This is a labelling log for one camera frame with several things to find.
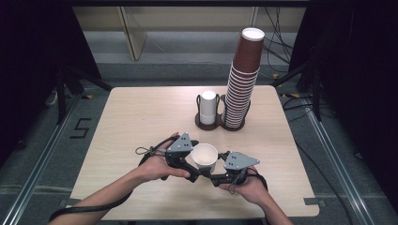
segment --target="white cup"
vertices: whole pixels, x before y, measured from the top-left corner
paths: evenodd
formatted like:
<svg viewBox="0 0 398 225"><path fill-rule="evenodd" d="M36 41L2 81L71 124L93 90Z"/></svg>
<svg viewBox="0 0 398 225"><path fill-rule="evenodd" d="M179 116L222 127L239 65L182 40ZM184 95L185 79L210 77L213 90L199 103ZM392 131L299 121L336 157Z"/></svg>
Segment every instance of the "white cup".
<svg viewBox="0 0 398 225"><path fill-rule="evenodd" d="M205 125L214 124L216 121L217 94L213 91L205 91L200 96L200 122Z"/></svg>
<svg viewBox="0 0 398 225"><path fill-rule="evenodd" d="M191 158L198 169L211 168L210 173L213 173L219 158L219 152L209 143L198 143L191 151Z"/></svg>

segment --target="person's left hand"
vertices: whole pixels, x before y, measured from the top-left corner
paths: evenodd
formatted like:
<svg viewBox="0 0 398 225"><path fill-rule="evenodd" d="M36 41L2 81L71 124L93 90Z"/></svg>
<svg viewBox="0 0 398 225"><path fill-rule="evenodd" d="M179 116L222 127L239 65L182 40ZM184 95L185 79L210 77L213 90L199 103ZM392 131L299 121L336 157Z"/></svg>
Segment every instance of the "person's left hand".
<svg viewBox="0 0 398 225"><path fill-rule="evenodd" d="M172 143L173 141L166 142L160 148L167 149ZM137 168L137 170L141 172L146 181L157 180L168 175L185 178L189 178L191 176L187 171L170 167L164 158L164 153L161 151L156 151L156 155L147 159L146 162Z"/></svg>

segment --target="person's right hand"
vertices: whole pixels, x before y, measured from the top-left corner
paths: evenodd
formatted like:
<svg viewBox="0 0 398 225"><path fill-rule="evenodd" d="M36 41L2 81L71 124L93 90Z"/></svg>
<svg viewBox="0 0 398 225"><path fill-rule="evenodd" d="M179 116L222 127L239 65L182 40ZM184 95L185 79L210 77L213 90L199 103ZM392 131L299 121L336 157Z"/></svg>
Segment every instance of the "person's right hand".
<svg viewBox="0 0 398 225"><path fill-rule="evenodd" d="M257 170L254 166L248 168L248 174L255 174L255 171ZM230 184L220 184L220 188L231 190L233 187ZM257 205L260 204L261 197L268 195L268 191L261 180L254 176L249 176L242 185L235 186L235 192L240 194L246 201Z"/></svg>

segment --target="gray floor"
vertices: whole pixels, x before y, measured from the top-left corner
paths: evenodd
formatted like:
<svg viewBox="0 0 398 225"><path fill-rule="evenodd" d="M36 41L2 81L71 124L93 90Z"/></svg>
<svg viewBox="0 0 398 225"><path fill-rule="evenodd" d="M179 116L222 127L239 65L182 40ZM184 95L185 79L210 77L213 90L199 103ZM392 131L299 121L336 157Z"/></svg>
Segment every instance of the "gray floor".
<svg viewBox="0 0 398 225"><path fill-rule="evenodd" d="M235 33L150 33L139 61L131 61L127 43L122 33L86 33L90 48L98 63L103 80L113 86L155 86L155 85L224 85L227 83L230 63L237 46ZM283 34L286 43L293 45L295 34ZM272 45L275 52L282 50ZM261 76L257 84L270 84L272 76L285 73L287 64L264 52ZM299 77L277 88L280 94L294 94ZM79 99L70 115L61 138L54 149L46 170L38 181L35 192L24 209L18 224L45 224L49 215L60 208L62 200L68 198L84 161L86 150L109 93L89 82L83 82L85 95ZM281 103L289 97L281 96ZM355 146L342 129L334 112L322 99L322 125L325 127L336 151L346 166L360 196L370 210L375 224L398 224L398 217L392 210L380 186L373 178L366 164L353 154ZM286 107L302 104L301 99L289 102ZM285 111L293 136L307 154L314 160L330 180L347 206L353 224L360 224L344 189L336 176L326 151L311 123L307 108L298 107ZM80 118L89 128L84 139L71 139L82 135L75 126ZM26 137L26 148L12 153L0 170L0 218L3 220L13 204L21 187L27 180L41 152L55 129L56 104L42 112L36 124ZM331 190L313 163L301 153L316 198L323 203L317 217L293 217L295 224L349 224L342 204ZM100 224L125 224L119 221L103 221Z"/></svg>

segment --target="table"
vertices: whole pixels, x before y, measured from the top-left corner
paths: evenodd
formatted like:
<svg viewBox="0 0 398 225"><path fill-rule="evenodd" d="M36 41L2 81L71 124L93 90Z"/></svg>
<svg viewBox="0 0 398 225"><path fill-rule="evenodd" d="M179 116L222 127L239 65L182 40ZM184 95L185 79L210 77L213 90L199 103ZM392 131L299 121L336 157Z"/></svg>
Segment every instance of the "table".
<svg viewBox="0 0 398 225"><path fill-rule="evenodd" d="M135 168L142 156L137 147L154 146L175 131L210 143L219 152L237 151L260 159L258 171L270 194L289 217L314 217L318 205L308 176L272 86L256 85L243 129L217 127L204 131L194 123L196 97L206 90L223 95L226 86L117 87L108 98L84 164L71 193L82 199ZM190 156L186 159L191 165ZM214 173L225 173L219 160ZM169 177L136 188L130 198L111 210L105 220L262 218L261 209L241 196L213 187L200 176L195 183Z"/></svg>

